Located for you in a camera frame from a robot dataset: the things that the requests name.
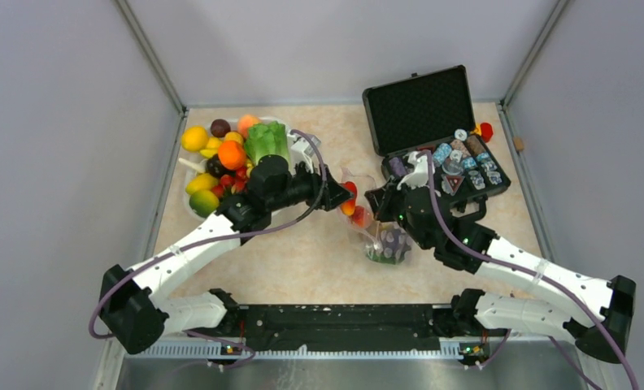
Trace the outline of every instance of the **robotic hand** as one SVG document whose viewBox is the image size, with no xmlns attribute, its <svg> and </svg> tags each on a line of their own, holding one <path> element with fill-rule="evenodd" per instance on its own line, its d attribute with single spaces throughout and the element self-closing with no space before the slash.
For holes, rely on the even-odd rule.
<svg viewBox="0 0 644 390">
<path fill-rule="evenodd" d="M 314 137 L 293 131 L 289 134 L 293 175 L 283 158 L 262 158 L 251 172 L 247 191 L 224 201 L 193 232 L 156 257 L 126 270 L 118 265 L 109 269 L 89 323 L 90 333 L 97 338 L 114 336 L 133 354 L 149 348 L 162 336 L 186 329 L 231 332 L 233 316 L 245 315 L 246 310 L 245 306 L 239 309 L 228 294 L 213 290 L 199 297 L 168 296 L 206 264 L 244 245 L 251 237 L 288 227 L 314 209 L 333 210 L 353 197 L 334 181 L 323 163 L 319 170 L 314 168 L 311 150 L 317 154 L 318 143 Z M 416 164 L 427 164 L 428 159 L 414 157 Z M 617 276 L 607 281 L 577 274 L 526 253 L 473 218 L 453 217 L 445 205 L 431 197 L 432 166 L 422 168 L 429 174 L 416 175 L 403 183 L 390 178 L 383 187 L 365 193 L 375 218 L 398 223 L 419 247 L 434 249 L 435 258 L 448 267 L 505 281 L 540 299 L 501 297 L 466 289 L 452 299 L 451 309 L 446 312 L 433 310 L 431 305 L 421 308 L 425 316 L 432 317 L 429 325 L 424 321 L 420 326 L 442 337 L 477 336 L 483 329 L 533 332 L 575 342 L 577 348 L 605 362 L 625 360 L 623 352 L 633 319 L 636 288 L 632 280 Z M 310 206 L 306 214 L 291 223 L 263 230 L 271 223 L 272 212 L 300 202 Z M 277 315 L 279 310 L 271 312 Z M 94 332 L 97 315 L 110 329 L 110 335 Z M 616 344 L 610 345 L 607 338 Z"/>
</svg>

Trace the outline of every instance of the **transparent plastic bag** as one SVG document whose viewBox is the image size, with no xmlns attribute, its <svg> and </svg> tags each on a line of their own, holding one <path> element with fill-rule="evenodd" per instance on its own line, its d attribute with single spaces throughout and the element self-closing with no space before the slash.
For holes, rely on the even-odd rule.
<svg viewBox="0 0 644 390">
<path fill-rule="evenodd" d="M 341 183 L 355 185 L 357 196 L 337 209 L 342 222 L 350 229 L 351 243 L 357 243 L 363 255 L 373 262 L 401 264 L 410 258 L 412 241 L 396 223 L 379 223 L 372 217 L 372 209 L 363 194 L 376 188 L 375 180 L 368 175 L 353 175 L 342 168 Z"/>
</svg>

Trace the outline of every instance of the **wooden block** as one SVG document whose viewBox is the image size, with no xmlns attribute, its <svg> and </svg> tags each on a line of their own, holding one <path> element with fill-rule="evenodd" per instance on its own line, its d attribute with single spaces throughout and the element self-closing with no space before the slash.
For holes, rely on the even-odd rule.
<svg viewBox="0 0 644 390">
<path fill-rule="evenodd" d="M 516 152 L 518 153 L 520 153 L 524 149 L 523 139 L 519 136 L 514 136 L 514 149 L 516 149 Z"/>
</svg>

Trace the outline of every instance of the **robotic arm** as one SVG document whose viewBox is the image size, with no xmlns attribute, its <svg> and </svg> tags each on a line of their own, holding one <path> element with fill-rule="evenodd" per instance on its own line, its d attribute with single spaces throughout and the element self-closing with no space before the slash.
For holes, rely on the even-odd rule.
<svg viewBox="0 0 644 390">
<path fill-rule="evenodd" d="M 116 265 L 104 274 L 99 317 L 129 353 L 140 353 L 167 334 L 197 327 L 218 327 L 229 309 L 223 299 L 212 293 L 190 298 L 169 298 L 169 295 L 213 259 L 245 244 L 255 235 L 250 233 L 265 229 L 271 223 L 273 212 L 300 202 L 329 211 L 353 197 L 332 178 L 326 166 L 320 167 L 320 173 L 315 172 L 311 148 L 305 139 L 289 136 L 289 150 L 297 163 L 293 175 L 283 158 L 262 158 L 251 172 L 247 191 L 229 197 L 188 236 L 154 258 L 126 270 Z M 425 163 L 424 158 L 415 160 L 415 164 Z M 321 170 L 326 174 L 325 183 Z M 562 284 L 583 301 L 602 321 L 622 352 L 633 318 L 635 283 L 632 280 L 617 276 L 606 281 L 566 270 L 515 247 L 468 216 L 452 216 L 445 205 L 439 205 L 450 232 L 469 249 L 535 271 L 537 276 L 483 262 L 465 253 L 438 224 L 426 186 L 427 175 L 422 169 L 416 171 L 420 174 L 409 182 L 400 183 L 398 178 L 390 178 L 383 187 L 365 193 L 375 219 L 398 223 L 419 247 L 434 249 L 435 258 L 448 267 L 505 281 L 539 298 L 501 297 L 466 289 L 452 299 L 453 316 L 434 321 L 437 334 L 480 335 L 483 329 L 502 328 L 534 332 L 575 341 L 590 356 L 618 362 L 588 315 L 573 299 L 540 280 L 540 276 Z"/>
</svg>

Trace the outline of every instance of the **bowl of fruit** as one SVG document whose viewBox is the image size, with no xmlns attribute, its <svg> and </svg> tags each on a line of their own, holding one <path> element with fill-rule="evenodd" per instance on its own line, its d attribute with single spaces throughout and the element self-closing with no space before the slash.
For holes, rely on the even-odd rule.
<svg viewBox="0 0 644 390">
<path fill-rule="evenodd" d="M 187 128 L 181 146 L 191 155 L 178 162 L 189 168 L 183 195 L 188 213 L 204 220 L 226 197 L 246 191 L 250 171 L 263 156 L 279 154 L 289 161 L 289 130 L 280 119 L 253 115 Z"/>
</svg>

